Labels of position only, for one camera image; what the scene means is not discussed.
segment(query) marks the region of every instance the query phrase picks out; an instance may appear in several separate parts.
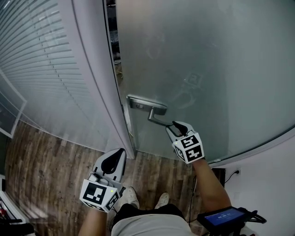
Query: white sneaker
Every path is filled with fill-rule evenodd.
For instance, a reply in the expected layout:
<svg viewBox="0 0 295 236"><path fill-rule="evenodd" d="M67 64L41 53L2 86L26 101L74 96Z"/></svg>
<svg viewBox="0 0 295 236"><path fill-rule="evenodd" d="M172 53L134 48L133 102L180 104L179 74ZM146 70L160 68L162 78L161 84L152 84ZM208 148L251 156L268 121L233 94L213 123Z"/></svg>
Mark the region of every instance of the white sneaker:
<svg viewBox="0 0 295 236"><path fill-rule="evenodd" d="M126 199L128 204L134 204L139 209L139 202L136 196L136 192L133 187L128 187L123 192L123 197Z"/></svg>
<svg viewBox="0 0 295 236"><path fill-rule="evenodd" d="M155 206L155 209L166 206L168 204L168 202L169 202L169 194L163 193L160 196L159 201L158 201L157 205Z"/></svg>

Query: electrical outlet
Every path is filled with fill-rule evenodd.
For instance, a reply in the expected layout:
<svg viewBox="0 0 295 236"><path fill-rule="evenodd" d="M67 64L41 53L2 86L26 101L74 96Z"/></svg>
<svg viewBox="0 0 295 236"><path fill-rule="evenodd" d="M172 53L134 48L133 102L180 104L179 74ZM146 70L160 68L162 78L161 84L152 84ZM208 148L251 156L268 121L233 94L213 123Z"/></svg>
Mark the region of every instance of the electrical outlet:
<svg viewBox="0 0 295 236"><path fill-rule="evenodd" d="M241 175L241 168L237 168L236 171L239 171L239 173L237 175Z"/></svg>

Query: laminate flooring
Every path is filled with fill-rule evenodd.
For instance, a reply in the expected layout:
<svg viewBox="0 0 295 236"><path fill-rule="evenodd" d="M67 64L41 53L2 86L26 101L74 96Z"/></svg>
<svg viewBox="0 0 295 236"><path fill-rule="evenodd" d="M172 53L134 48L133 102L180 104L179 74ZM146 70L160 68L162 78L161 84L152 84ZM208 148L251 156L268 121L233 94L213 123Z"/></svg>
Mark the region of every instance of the laminate flooring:
<svg viewBox="0 0 295 236"><path fill-rule="evenodd" d="M82 182L102 154L20 122L8 144L6 191L39 235L78 235L88 210L79 200ZM222 170L215 174L224 176ZM188 220L194 176L192 166L182 161L139 152L135 160L127 160L122 182L134 187L141 209L154 208L160 195L168 192L170 203ZM191 218L203 211L196 191ZM197 235L204 230L197 221L191 229Z"/></svg>

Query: door frame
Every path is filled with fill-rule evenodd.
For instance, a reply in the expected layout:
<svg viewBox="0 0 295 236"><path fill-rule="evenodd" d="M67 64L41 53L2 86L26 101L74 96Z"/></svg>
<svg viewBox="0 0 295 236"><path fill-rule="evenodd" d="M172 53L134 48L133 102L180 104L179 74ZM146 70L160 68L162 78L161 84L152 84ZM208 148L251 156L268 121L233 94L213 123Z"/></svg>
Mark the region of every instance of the door frame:
<svg viewBox="0 0 295 236"><path fill-rule="evenodd" d="M58 0L68 41L111 135L135 158L117 88L103 0Z"/></svg>

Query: forearm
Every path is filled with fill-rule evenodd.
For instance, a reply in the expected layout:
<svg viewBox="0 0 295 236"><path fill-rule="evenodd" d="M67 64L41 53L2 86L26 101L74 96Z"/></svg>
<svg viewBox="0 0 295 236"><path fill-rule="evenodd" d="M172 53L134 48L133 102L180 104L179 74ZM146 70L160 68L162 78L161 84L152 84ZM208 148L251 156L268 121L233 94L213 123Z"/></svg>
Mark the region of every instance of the forearm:
<svg viewBox="0 0 295 236"><path fill-rule="evenodd" d="M204 159L193 162L197 175L198 190L206 211L230 207L230 198Z"/></svg>
<svg viewBox="0 0 295 236"><path fill-rule="evenodd" d="M105 236L106 216L105 212L91 208L84 219L79 236Z"/></svg>

